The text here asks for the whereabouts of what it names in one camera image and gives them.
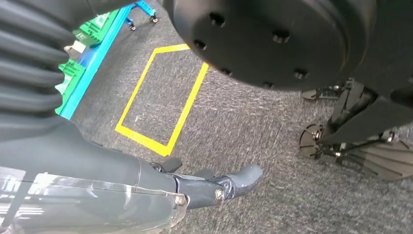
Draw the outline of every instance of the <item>black foot plate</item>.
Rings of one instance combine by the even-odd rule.
[[[362,165],[366,172],[384,180],[413,176],[413,150],[403,141],[351,151],[346,154],[346,158]]]
[[[301,91],[301,96],[307,100],[330,99],[337,100],[340,96],[339,91],[334,91],[333,88],[312,89]]]
[[[305,128],[300,136],[300,153],[309,158],[319,158],[321,151],[316,145],[316,141],[321,136],[322,126],[312,124]]]

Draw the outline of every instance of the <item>bolt hole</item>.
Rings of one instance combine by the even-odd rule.
[[[294,70],[294,77],[297,79],[305,79],[308,76],[308,71],[304,69],[295,69]]]
[[[277,30],[273,32],[273,38],[276,43],[287,43],[290,40],[290,32],[287,30]]]
[[[273,83],[271,83],[271,82],[264,82],[264,88],[272,88],[272,86],[273,86]]]
[[[225,18],[222,15],[212,12],[211,14],[209,14],[209,17],[211,18],[211,22],[213,25],[216,25],[218,27],[224,26]]]
[[[201,40],[194,40],[194,44],[197,48],[201,50],[205,50],[207,48],[207,45],[203,43]]]
[[[228,69],[221,69],[221,72],[222,73],[224,73],[225,75],[227,75],[227,76],[231,76],[232,75],[232,72],[230,71],[230,70],[228,70]]]

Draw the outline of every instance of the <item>caster wheel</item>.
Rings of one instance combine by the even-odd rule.
[[[316,141],[321,136],[321,125],[312,124],[308,126],[301,134],[300,137],[300,153],[308,158],[320,158],[321,151]]]
[[[151,21],[152,23],[157,23],[158,22],[158,18],[156,16],[151,16],[149,18],[149,21]]]

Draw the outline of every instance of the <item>yellow tape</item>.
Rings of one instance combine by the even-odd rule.
[[[182,51],[182,50],[187,50],[189,49],[188,45],[186,44],[181,44],[181,45],[173,45],[173,46],[166,46],[166,47],[159,47],[159,48],[155,48],[154,51],[152,52],[148,63],[145,66],[144,71],[142,72],[142,75],[138,81],[138,84],[136,85],[134,91],[132,92],[131,97],[129,98],[128,103],[126,104],[125,109],[123,110],[122,116],[120,117],[120,120],[118,121],[116,127],[115,127],[115,131],[117,131],[118,133],[142,144],[143,146],[157,152],[158,154],[162,155],[162,156],[169,156],[170,153],[173,150],[173,147],[175,146],[175,143],[178,139],[178,136],[184,126],[184,123],[188,117],[188,114],[191,110],[191,107],[195,101],[196,95],[198,94],[199,88],[201,87],[202,81],[204,80],[204,77],[207,73],[208,70],[208,65],[206,63],[202,64],[201,70],[198,74],[198,77],[196,78],[196,81],[194,83],[194,86],[191,90],[191,93],[189,94],[189,97],[187,99],[187,102],[185,103],[184,109],[182,110],[181,115],[179,116],[178,122],[172,132],[172,135],[169,139],[169,142],[167,145],[163,145],[153,139],[150,139],[147,136],[144,136],[140,133],[137,133],[125,126],[122,125],[123,121],[125,120],[126,114],[128,113],[133,100],[135,99],[135,96],[138,93],[139,87],[141,86],[143,80],[145,79],[145,76],[149,70],[150,65],[153,62],[153,59],[155,58],[156,54],[159,53],[167,53],[167,52],[173,52],[173,51]]]

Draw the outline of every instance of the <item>screw head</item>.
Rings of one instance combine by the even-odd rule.
[[[184,196],[177,196],[177,197],[175,198],[175,203],[176,203],[177,205],[179,205],[179,206],[185,205],[186,202],[187,202],[187,200],[185,199]]]
[[[222,203],[225,199],[225,191],[223,189],[217,189],[215,191],[215,200],[218,203]]]

